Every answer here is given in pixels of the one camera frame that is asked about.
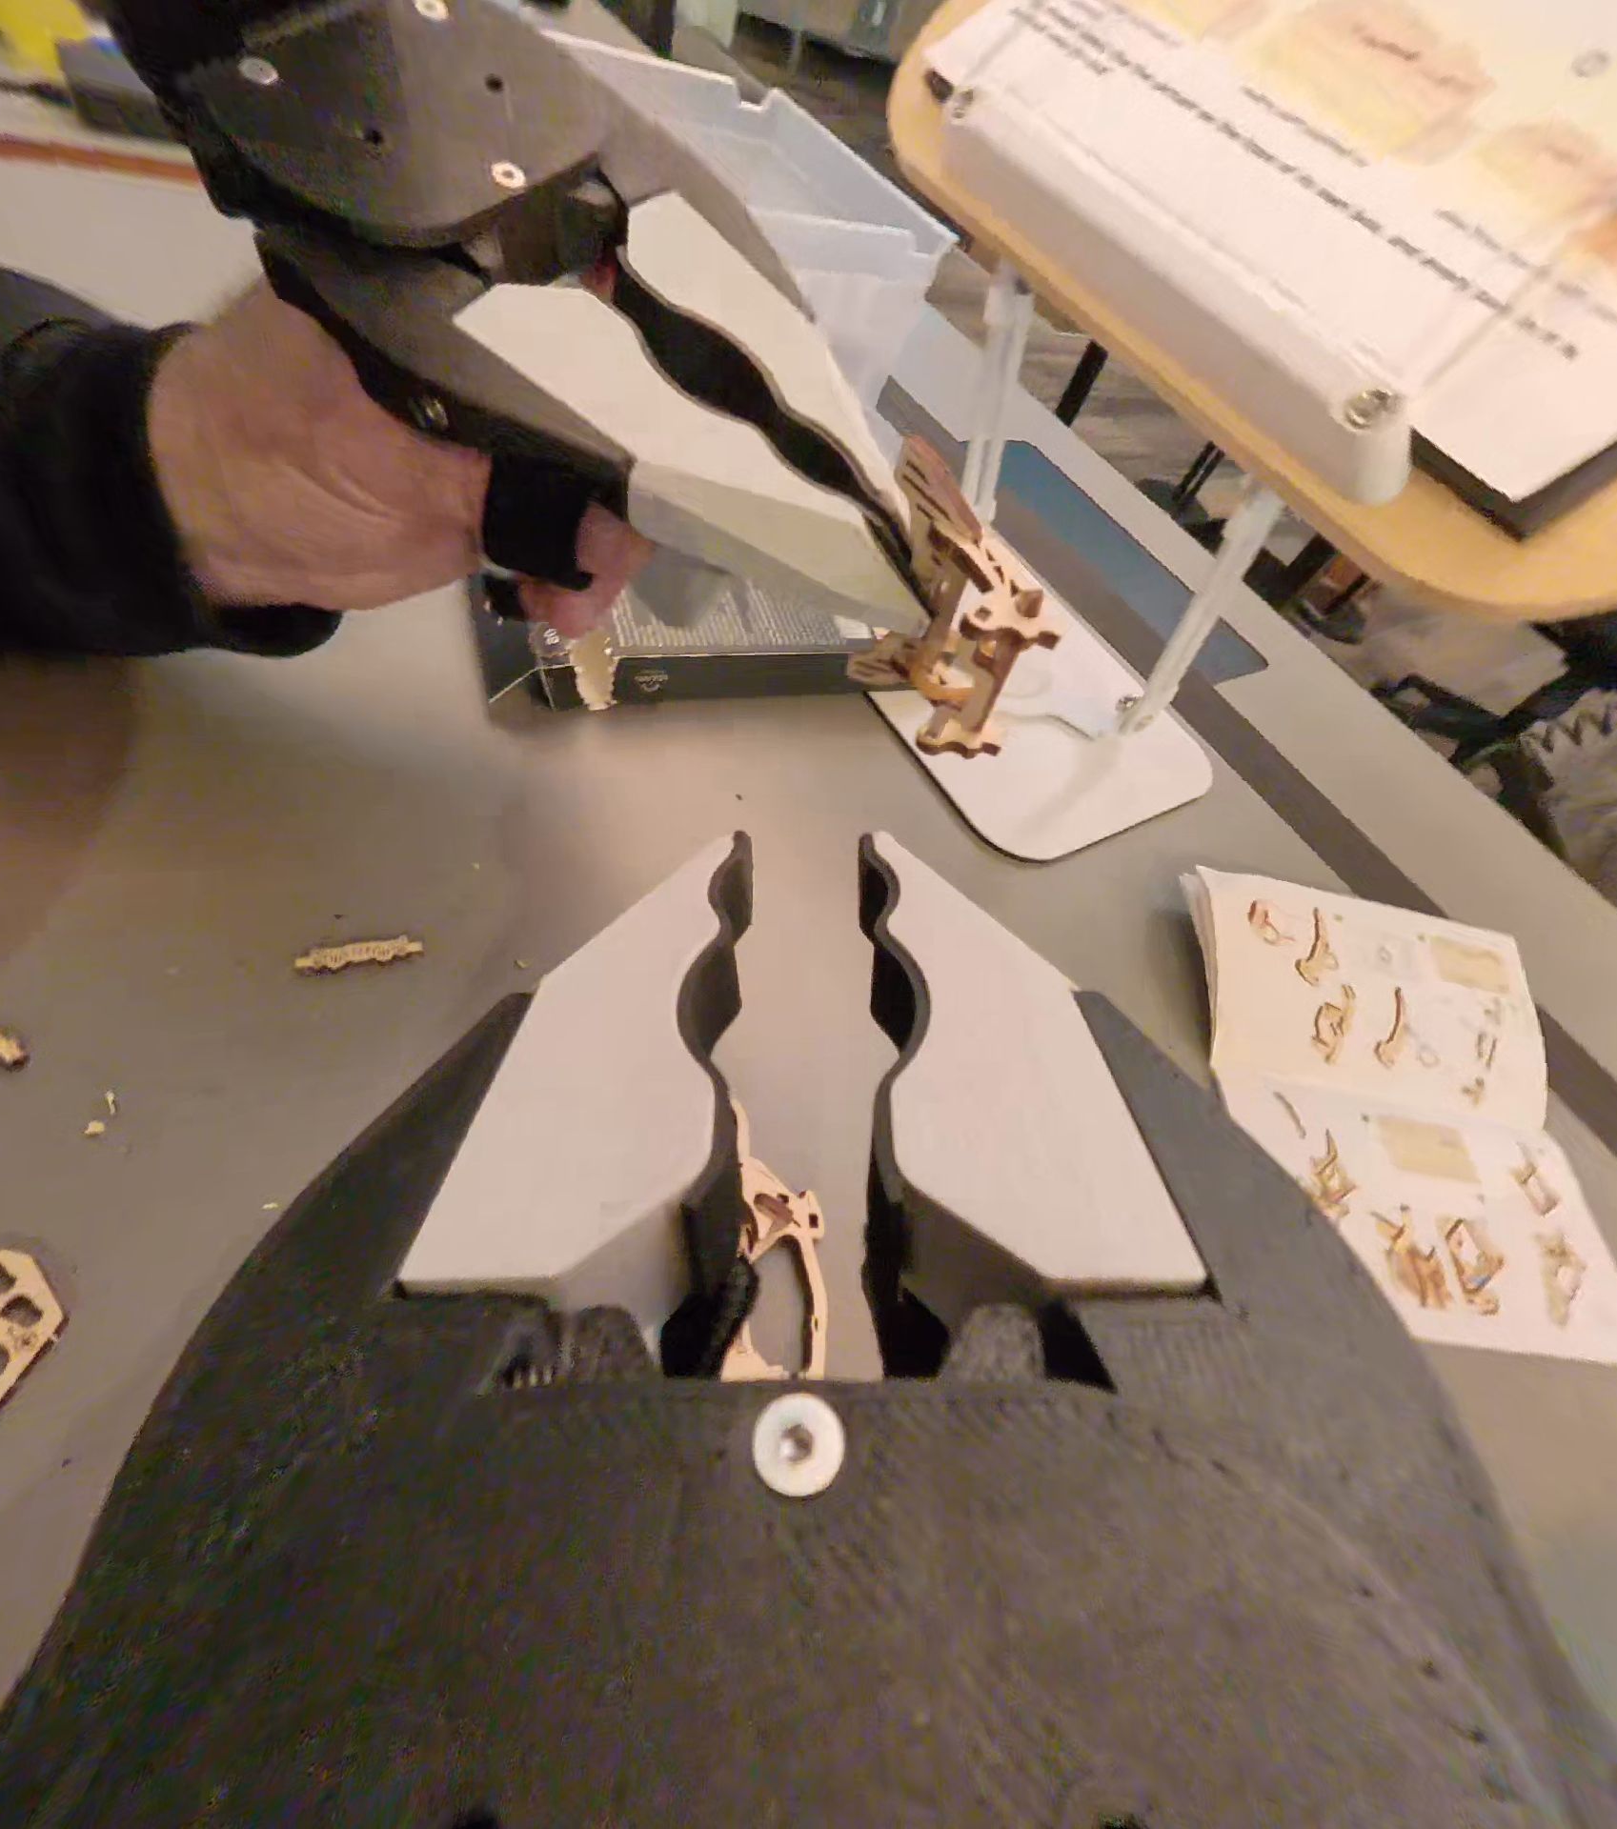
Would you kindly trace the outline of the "wooden model assembly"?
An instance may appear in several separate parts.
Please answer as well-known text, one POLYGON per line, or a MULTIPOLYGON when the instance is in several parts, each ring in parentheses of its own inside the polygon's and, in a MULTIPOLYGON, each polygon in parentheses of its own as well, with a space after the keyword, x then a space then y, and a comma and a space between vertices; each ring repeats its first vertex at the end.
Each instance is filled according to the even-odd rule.
POLYGON ((927 624, 916 634, 878 634, 849 655, 847 681, 867 692, 913 692, 927 706, 913 734, 919 752, 995 757, 995 709, 1013 669, 1033 650, 1054 650, 1064 624, 930 440, 905 436, 896 483, 908 497, 912 573, 927 624))

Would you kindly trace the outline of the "black printed packaging box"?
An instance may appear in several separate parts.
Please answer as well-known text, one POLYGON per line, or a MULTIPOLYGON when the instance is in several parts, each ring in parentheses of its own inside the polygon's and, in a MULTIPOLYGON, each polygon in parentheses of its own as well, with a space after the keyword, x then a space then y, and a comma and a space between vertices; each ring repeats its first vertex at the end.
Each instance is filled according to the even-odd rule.
MULTIPOLYGON (((520 615, 508 578, 466 584, 482 689, 498 699, 514 689, 550 710, 588 710, 577 696, 565 640, 520 615)), ((835 696, 851 692, 849 655, 881 633, 799 599, 746 581, 722 584, 690 624, 660 620, 624 589, 604 620, 615 647, 615 706, 695 699, 835 696)))

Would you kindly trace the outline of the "person's left hand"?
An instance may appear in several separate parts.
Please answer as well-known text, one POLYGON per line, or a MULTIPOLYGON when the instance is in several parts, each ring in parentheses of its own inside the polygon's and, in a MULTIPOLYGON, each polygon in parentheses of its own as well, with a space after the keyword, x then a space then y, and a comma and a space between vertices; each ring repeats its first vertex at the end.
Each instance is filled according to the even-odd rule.
POLYGON ((268 282, 174 344, 146 431, 179 561, 210 608, 382 609, 482 568, 489 462, 376 408, 268 282))

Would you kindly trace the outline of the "open instruction booklet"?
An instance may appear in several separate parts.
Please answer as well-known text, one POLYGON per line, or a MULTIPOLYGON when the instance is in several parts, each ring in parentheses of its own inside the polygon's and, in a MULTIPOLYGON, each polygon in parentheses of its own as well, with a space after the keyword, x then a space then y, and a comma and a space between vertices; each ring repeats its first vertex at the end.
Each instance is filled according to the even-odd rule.
POLYGON ((1509 936, 1194 868, 1221 1099, 1425 1344, 1617 1368, 1617 1262, 1546 1133, 1509 936))

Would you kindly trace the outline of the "wooden model frame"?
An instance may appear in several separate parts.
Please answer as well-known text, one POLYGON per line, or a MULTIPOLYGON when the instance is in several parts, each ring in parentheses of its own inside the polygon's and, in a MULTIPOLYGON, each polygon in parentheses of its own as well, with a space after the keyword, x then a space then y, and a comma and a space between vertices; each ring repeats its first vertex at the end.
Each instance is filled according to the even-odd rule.
POLYGON ((790 1377, 816 1383, 827 1373, 827 1282, 818 1259, 825 1243, 820 1202, 808 1189, 792 1192, 753 1155, 752 1122, 737 1099, 730 1102, 730 1112, 740 1196, 746 1206, 740 1262, 756 1269, 775 1247, 792 1251, 802 1283, 802 1365, 787 1370, 766 1359, 753 1344, 752 1317, 746 1317, 729 1340, 721 1383, 784 1383, 790 1377))

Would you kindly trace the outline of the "printed instruction sheet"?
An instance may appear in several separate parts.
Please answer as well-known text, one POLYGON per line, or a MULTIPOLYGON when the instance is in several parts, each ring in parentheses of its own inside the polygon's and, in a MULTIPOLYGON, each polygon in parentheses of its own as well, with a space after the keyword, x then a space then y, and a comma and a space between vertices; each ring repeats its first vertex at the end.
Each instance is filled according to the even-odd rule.
POLYGON ((1346 499, 1617 446, 1617 4, 988 4, 927 70, 965 186, 1346 499))

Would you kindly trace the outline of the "wooden board document stand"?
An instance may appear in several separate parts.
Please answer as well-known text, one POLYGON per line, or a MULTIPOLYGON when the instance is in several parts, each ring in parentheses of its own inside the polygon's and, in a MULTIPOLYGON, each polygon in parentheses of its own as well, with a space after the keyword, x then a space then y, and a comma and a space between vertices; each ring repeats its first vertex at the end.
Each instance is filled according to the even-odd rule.
POLYGON ((1247 571, 1280 514, 1296 514, 1335 553, 1425 609, 1494 624, 1573 620, 1617 608, 1617 476, 1549 532, 1519 542, 1412 459, 1412 408, 1370 360, 1269 283, 1261 265, 1187 224, 1190 178, 1162 193, 1112 178, 1064 136, 1064 81, 1085 75, 1090 105, 1145 145, 1183 117, 1247 154, 1227 108, 1190 102, 1145 53, 1112 42, 1112 4, 946 4, 888 92, 888 137, 912 186, 998 259, 995 322, 978 369, 984 398, 965 459, 967 490, 992 492, 1019 388, 1033 304, 1072 322, 1242 476, 1241 499, 1190 608, 1148 678, 1097 740, 1048 747, 1013 801, 1013 855, 1069 858, 1202 797, 1207 765, 1187 761, 1171 714, 1190 664, 1247 601, 1247 571))

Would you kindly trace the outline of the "person's left forearm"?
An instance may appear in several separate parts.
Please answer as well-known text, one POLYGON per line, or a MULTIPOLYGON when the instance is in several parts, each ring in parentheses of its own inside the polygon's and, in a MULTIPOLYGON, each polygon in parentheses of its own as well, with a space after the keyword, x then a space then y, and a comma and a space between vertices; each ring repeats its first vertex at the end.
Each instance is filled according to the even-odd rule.
POLYGON ((296 658, 338 633, 318 608, 213 608, 183 561, 150 391, 185 331, 0 266, 0 651, 296 658))

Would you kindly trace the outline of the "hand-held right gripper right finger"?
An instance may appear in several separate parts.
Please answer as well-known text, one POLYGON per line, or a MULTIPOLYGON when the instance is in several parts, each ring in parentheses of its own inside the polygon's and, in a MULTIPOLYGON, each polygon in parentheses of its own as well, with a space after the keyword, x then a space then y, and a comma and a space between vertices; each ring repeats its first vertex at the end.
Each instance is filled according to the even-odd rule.
POLYGON ((861 838, 871 1106, 867 1302, 885 1377, 933 1377, 1009 1306, 1079 1359, 1079 1303, 1202 1297, 1209 1269, 1079 990, 895 834, 861 838))

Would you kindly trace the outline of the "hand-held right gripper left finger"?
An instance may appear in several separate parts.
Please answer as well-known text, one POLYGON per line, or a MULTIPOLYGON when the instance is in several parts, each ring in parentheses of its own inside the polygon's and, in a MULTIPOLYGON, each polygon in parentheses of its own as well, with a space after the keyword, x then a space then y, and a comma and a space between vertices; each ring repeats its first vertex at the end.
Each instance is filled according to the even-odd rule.
POLYGON ((715 1045, 740 1014, 752 838, 690 858, 529 994, 399 1262, 406 1296, 520 1303, 500 1380, 570 1380, 586 1313, 681 1323, 715 1365, 752 1309, 740 1118, 715 1045))

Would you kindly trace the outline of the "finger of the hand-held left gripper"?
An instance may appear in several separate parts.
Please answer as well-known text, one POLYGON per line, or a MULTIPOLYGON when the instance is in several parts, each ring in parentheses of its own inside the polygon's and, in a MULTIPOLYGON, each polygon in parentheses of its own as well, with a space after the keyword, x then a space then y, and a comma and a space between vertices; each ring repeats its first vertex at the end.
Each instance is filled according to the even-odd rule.
POLYGON ((812 318, 746 259, 621 259, 612 304, 500 283, 455 329, 626 462, 626 522, 891 633, 926 624, 908 502, 812 318))
POLYGON ((908 550, 896 476, 743 196, 656 112, 603 102, 624 224, 590 422, 626 452, 624 519, 670 550, 908 550))

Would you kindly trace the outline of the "yellow object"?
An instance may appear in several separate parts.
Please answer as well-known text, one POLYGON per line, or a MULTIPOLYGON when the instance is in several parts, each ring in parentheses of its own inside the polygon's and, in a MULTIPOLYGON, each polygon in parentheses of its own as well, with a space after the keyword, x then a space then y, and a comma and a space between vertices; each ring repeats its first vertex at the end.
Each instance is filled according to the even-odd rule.
POLYGON ((102 33, 84 4, 0 4, 0 79, 63 85, 65 44, 102 33))

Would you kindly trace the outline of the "white plastic organizer tray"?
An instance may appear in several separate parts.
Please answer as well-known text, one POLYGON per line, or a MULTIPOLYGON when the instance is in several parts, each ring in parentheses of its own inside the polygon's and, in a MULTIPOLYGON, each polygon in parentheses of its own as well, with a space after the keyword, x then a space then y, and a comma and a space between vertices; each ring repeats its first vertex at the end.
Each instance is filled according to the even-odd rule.
POLYGON ((746 199, 867 411, 922 318, 955 234, 782 89, 730 60, 657 60, 553 27, 612 89, 656 112, 746 199))

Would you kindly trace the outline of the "black folder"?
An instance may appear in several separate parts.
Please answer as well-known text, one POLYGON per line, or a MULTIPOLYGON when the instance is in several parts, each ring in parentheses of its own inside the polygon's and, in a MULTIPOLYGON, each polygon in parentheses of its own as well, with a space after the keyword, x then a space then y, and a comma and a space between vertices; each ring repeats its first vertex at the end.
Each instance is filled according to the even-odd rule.
POLYGON ((1419 433, 1412 433, 1408 445, 1415 470, 1441 481, 1459 502, 1516 542, 1546 532, 1617 481, 1617 440, 1522 497, 1495 492, 1419 433))

